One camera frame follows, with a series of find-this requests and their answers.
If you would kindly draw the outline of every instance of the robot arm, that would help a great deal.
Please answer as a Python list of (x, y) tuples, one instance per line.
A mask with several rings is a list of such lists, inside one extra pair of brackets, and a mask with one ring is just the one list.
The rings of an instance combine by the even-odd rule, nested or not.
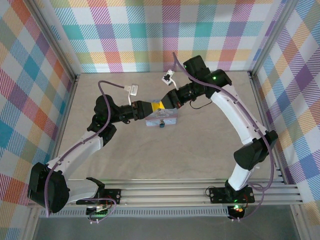
[[(205, 83), (211, 83), (231, 92), (238, 101), (241, 101), (236, 93), (232, 82), (223, 70), (210, 72), (200, 56), (191, 58), (184, 63), (188, 73), (193, 77)], [(253, 173), (254, 166), (262, 162), (268, 155), (268, 150), (257, 133), (257, 129), (250, 124), (248, 118), (242, 113), (227, 95), (221, 91), (217, 91), (212, 87), (207, 87), (191, 81), (179, 89), (169, 91), (160, 103), (151, 103), (145, 101), (134, 101), (131, 104), (117, 106), (112, 97), (106, 95), (110, 105), (110, 113), (108, 113), (106, 102), (103, 96), (98, 97), (94, 108), (95, 115), (92, 123), (87, 128), (87, 132), (78, 142), (97, 133), (106, 123), (108, 114), (110, 114), (110, 122), (108, 126), (100, 132), (99, 135), (81, 144), (76, 150), (72, 151), (65, 157), (64, 161), (53, 172), (49, 180), (49, 209), (56, 213), (60, 211), (67, 203), (87, 198), (103, 198), (105, 185), (91, 177), (85, 179), (81, 184), (68, 181), (72, 173), (93, 153), (100, 150), (106, 145), (116, 132), (113, 123), (123, 122), (130, 123), (130, 120), (141, 120), (150, 115), (155, 109), (174, 109), (181, 108), (188, 101), (195, 101), (197, 97), (205, 95), (211, 99), (227, 116), (229, 121), (237, 131), (243, 147), (234, 153), (236, 161), (232, 175), (225, 183), (225, 193), (228, 195), (229, 201), (236, 199), (243, 194), (248, 187), (247, 183)], [(275, 131), (267, 132), (266, 129), (257, 122), (261, 132), (265, 133), (265, 138), (271, 147), (274, 146), (278, 136)], [(28, 196), (31, 200), (45, 206), (44, 201), (44, 182), (49, 171), (53, 168), (57, 158), (49, 161), (46, 165), (37, 163), (33, 166), (30, 175)]]

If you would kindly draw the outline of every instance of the yellow object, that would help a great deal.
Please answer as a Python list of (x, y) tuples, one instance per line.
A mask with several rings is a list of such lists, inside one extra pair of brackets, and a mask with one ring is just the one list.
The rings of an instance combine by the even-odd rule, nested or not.
[(152, 102), (151, 106), (152, 106), (152, 111), (156, 111), (158, 109), (165, 109), (165, 106), (163, 105), (162, 101), (160, 101), (159, 103)]

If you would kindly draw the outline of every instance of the beige floor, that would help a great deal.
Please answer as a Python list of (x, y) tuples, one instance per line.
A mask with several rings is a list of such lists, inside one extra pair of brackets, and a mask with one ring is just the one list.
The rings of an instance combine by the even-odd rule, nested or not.
[[(229, 72), (236, 90), (253, 115), (260, 119), (246, 72)], [(161, 81), (162, 73), (92, 73), (82, 74), (65, 128), (60, 153), (77, 141), (90, 125), (95, 101), (100, 96), (97, 83), (107, 80), (120, 85), (139, 84), (132, 100), (161, 99), (173, 87)], [(174, 74), (180, 85), (189, 80)], [(128, 104), (127, 92), (103, 85), (117, 105)], [(199, 97), (193, 105), (209, 100)], [(227, 179), (235, 166), (234, 151), (242, 144), (222, 111), (214, 104), (194, 110), (186, 104), (178, 111), (177, 125), (147, 127), (145, 120), (115, 124), (117, 132), (100, 151), (86, 160), (72, 179)], [(270, 162), (266, 159), (254, 178), (269, 178)]]

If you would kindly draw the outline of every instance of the plaid wall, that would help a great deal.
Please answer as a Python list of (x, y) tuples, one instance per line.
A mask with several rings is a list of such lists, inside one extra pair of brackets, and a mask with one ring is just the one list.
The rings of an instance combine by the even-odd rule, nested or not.
[(285, 173), (320, 233), (320, 0), (300, 0), (258, 73)]
[(248, 70), (286, 2), (49, 1), (38, 0), (84, 73), (167, 71), (172, 52), (181, 61), (201, 55), (213, 70)]
[(50, 159), (71, 81), (23, 1), (0, 6), (0, 240), (14, 240), (29, 171)]

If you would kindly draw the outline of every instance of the small box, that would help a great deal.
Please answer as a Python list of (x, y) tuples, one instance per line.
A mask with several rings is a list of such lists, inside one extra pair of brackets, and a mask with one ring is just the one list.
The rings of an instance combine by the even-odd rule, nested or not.
[[(161, 100), (152, 100), (152, 103), (159, 103)], [(161, 123), (165, 125), (177, 124), (178, 110), (158, 109), (145, 118), (145, 123), (149, 127), (159, 127)]]

